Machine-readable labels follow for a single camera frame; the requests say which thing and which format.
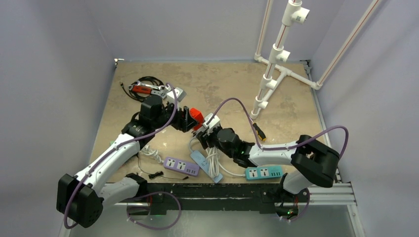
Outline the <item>red cube socket adapter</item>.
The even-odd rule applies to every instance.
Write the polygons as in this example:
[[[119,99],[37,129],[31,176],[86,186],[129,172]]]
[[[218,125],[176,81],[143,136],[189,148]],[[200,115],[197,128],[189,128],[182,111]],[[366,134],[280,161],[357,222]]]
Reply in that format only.
[[[197,131],[199,128],[201,128],[202,123],[205,121],[204,117],[202,113],[196,108],[191,108],[189,113],[190,113],[190,116],[197,122],[197,125],[193,127],[193,130]]]

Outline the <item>white cube power socket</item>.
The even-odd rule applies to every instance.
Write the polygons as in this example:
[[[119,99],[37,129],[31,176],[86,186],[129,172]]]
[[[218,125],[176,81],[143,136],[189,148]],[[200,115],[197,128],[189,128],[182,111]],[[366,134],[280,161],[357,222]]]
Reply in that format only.
[[[220,126],[220,119],[217,115],[210,121],[210,118],[213,116],[213,113],[209,113],[205,118],[202,126],[197,130],[197,132],[207,132],[207,134],[211,134],[213,130]]]

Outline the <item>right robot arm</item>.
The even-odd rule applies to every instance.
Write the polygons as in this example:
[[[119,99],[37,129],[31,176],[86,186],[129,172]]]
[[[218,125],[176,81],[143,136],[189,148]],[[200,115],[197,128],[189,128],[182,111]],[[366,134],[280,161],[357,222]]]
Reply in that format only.
[[[309,135],[280,145],[258,145],[239,138],[231,128],[217,126],[196,135],[204,149],[216,147],[243,168],[264,165],[291,165],[295,171],[287,174],[277,188],[280,199],[289,201],[312,185],[330,188],[334,184],[340,155],[337,151]]]

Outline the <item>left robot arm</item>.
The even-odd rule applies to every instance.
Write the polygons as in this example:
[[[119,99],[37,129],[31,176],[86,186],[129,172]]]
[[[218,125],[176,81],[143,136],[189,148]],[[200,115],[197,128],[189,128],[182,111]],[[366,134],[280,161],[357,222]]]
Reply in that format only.
[[[160,96],[147,97],[113,145],[77,174],[65,174],[59,179],[57,211],[64,214],[65,220],[72,219],[75,224],[88,228],[99,219],[105,207],[126,199],[145,200],[149,195],[148,182],[138,174],[130,173],[111,184],[108,180],[167,126],[182,132],[200,126],[204,120],[198,114],[186,106],[179,108],[176,102],[164,104]]]

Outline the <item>light blue power strip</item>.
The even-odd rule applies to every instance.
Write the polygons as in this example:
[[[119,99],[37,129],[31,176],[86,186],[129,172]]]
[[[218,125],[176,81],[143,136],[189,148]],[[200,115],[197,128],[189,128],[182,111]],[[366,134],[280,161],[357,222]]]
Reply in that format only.
[[[209,163],[207,159],[201,154],[199,151],[193,151],[190,154],[191,159],[204,171],[204,173],[212,179],[214,183],[219,183],[221,179],[223,178],[223,175],[219,173],[215,177],[211,177],[209,173]]]

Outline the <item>yellow black screwdriver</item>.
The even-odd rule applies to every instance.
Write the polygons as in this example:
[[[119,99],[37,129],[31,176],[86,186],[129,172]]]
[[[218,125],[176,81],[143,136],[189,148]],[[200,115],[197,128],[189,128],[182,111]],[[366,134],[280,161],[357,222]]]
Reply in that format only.
[[[256,133],[257,133],[257,136],[258,136],[258,138],[261,140],[261,141],[265,141],[266,140],[266,135],[265,135],[265,133],[262,131],[262,129],[257,125],[257,123],[256,122],[253,122],[252,123],[252,126],[254,127],[254,129],[255,129],[255,131],[256,131]]]

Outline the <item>purple power strip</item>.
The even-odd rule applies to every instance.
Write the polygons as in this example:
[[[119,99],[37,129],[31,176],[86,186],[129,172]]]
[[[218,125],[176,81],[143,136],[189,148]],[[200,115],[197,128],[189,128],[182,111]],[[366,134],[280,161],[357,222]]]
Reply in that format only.
[[[196,163],[187,162],[185,160],[172,157],[166,157],[163,162],[163,166],[165,169],[193,177],[197,177],[200,171],[200,167]]]

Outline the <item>teal power strip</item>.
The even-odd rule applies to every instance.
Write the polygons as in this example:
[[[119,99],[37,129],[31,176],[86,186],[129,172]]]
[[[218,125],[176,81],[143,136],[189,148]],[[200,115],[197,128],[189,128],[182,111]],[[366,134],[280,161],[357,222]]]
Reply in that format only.
[[[282,178],[284,175],[280,165],[249,167],[245,169],[245,178],[248,181]]]

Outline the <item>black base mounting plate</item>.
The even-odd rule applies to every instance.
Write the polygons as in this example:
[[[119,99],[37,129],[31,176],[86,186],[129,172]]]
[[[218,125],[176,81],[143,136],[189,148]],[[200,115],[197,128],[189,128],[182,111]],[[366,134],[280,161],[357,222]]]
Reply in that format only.
[[[297,204],[308,201],[308,189],[297,195],[280,191],[278,183],[193,184],[149,183],[145,194],[125,199],[144,203],[152,215],[165,215],[168,210],[194,211],[257,211],[260,214],[287,214]]]

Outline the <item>red handled adjustable wrench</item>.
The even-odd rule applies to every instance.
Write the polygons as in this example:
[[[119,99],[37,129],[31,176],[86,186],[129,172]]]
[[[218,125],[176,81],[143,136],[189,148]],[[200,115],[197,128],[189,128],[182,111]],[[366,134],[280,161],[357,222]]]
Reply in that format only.
[[[136,81],[132,85],[128,86],[128,89],[131,92],[140,94],[151,94],[152,91],[164,91],[165,88],[166,87],[164,85],[150,85],[140,81]]]

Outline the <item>aluminium frame rail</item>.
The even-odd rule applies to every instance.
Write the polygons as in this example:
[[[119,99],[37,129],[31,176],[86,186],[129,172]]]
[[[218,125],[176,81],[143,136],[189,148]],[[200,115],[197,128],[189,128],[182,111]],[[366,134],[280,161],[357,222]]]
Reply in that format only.
[[[125,179],[95,193],[84,187],[71,205],[78,228],[118,224],[141,236],[363,237],[349,184],[312,186],[296,197],[278,184],[148,183]]]

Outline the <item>white PVC pipe frame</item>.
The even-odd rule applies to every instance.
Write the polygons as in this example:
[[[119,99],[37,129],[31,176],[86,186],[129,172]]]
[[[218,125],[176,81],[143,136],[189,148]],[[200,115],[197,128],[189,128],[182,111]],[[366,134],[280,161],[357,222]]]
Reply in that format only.
[[[268,105],[268,100],[272,96],[273,92],[279,86],[283,78],[285,77],[292,77],[308,86],[312,89],[319,90],[324,82],[326,81],[327,77],[331,74],[333,69],[337,66],[337,63],[343,57],[345,52],[349,49],[352,45],[356,37],[359,35],[363,27],[366,25],[368,20],[372,17],[376,9],[381,5],[383,1],[381,0],[374,0],[371,4],[367,7],[366,11],[361,16],[358,23],[353,28],[350,35],[347,37],[339,51],[336,53],[335,57],[328,65],[328,67],[323,72],[322,76],[317,82],[312,82],[303,76],[299,76],[298,74],[294,73],[292,70],[281,66],[281,63],[286,63],[290,52],[284,49],[284,44],[287,39],[288,33],[293,26],[293,24],[303,24],[310,13],[310,10],[307,8],[302,7],[301,0],[289,0],[287,1],[287,5],[282,17],[281,27],[278,33],[278,36],[271,47],[271,51],[269,54],[269,58],[265,59],[261,56],[261,50],[265,38],[265,34],[267,31],[267,25],[269,22],[269,17],[271,13],[271,8],[273,5],[273,1],[269,0],[266,5],[264,18],[262,21],[262,26],[260,30],[258,45],[256,48],[256,52],[254,54],[254,60],[259,63],[263,63],[266,65],[265,73],[262,75],[262,79],[259,86],[259,91],[257,96],[254,100],[253,109],[251,110],[251,118],[255,119],[258,117],[260,111],[265,109]]]

